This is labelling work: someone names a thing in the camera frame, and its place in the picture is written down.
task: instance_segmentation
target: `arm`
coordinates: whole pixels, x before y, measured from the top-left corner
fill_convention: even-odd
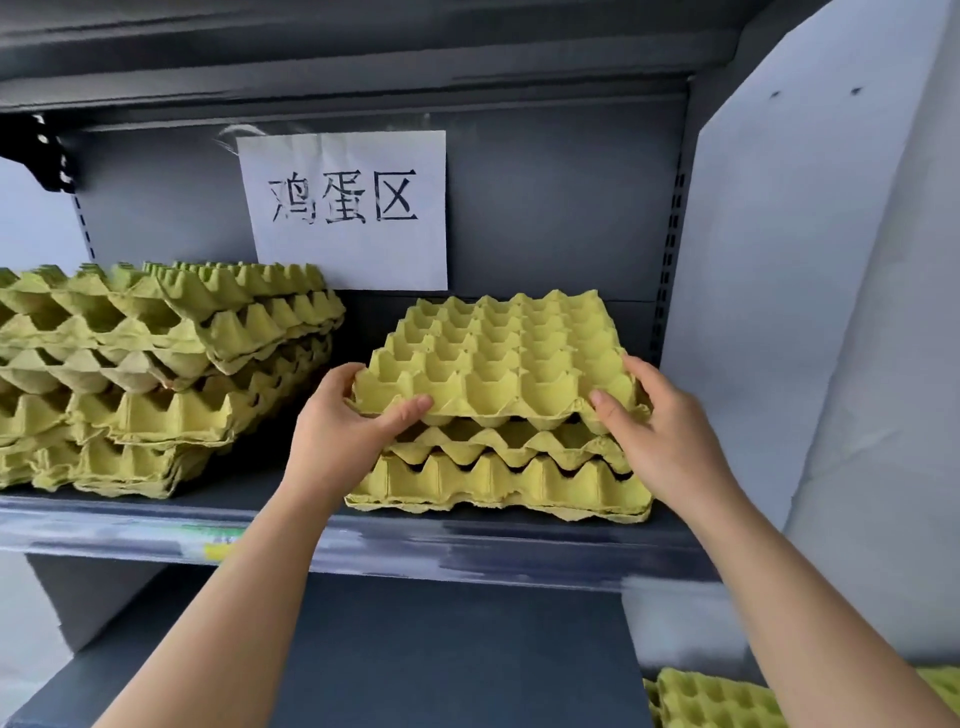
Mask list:
[[[259,728],[273,711],[326,521],[429,397],[366,420],[343,402],[359,364],[304,406],[276,493],[96,728]]]
[[[682,519],[730,590],[763,675],[791,728],[957,728],[893,648],[756,510],[699,403],[655,367],[625,357],[654,404],[635,423],[604,392],[597,414],[636,474]]]

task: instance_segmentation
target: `gray metal shelf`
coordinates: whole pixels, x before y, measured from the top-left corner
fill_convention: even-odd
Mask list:
[[[87,728],[210,570],[173,567],[12,716]],[[270,725],[653,725],[617,595],[307,579]]]
[[[46,109],[78,164],[76,200],[104,264],[254,259],[228,125],[444,129],[450,284],[432,293],[598,288],[622,343],[656,361],[694,139],[762,57],[754,43],[755,59],[732,63],[741,32],[777,5],[790,18],[782,35],[822,4],[363,0],[331,14],[301,0],[197,0],[188,11],[11,0],[0,9],[0,112]],[[717,74],[700,103],[691,74]],[[367,360],[415,297],[345,292],[335,355]],[[4,492],[0,548],[215,560],[279,482],[283,422],[245,437],[169,501]],[[660,504],[633,526],[516,508],[344,510],[313,568],[610,591],[630,574],[716,578]]]
[[[276,489],[292,413],[215,458],[169,500],[102,498],[64,487],[0,494],[0,548],[167,563],[216,563]],[[313,571],[440,581],[619,591],[642,574],[714,580],[686,526],[660,503],[647,523],[566,523],[508,508],[460,506],[408,516],[343,508],[330,520]]]

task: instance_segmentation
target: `black bracket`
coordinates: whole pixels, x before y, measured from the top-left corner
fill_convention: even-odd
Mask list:
[[[49,192],[74,192],[74,166],[43,114],[0,115],[0,157],[23,164]]]

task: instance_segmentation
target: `shelf bottom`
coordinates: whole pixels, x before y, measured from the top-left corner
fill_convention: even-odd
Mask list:
[[[208,574],[162,573],[11,728],[92,725]],[[652,726],[614,595],[311,574],[271,725],[318,721]]]

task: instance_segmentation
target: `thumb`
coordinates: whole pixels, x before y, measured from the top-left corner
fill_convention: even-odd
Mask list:
[[[604,392],[602,389],[594,389],[590,392],[590,402],[593,404],[593,409],[596,410],[600,422],[620,443],[620,447],[624,448],[627,442],[642,433],[643,428],[634,422],[630,413],[610,393]]]
[[[373,423],[389,442],[423,417],[432,406],[433,398],[430,395],[416,395],[409,400],[394,402]]]

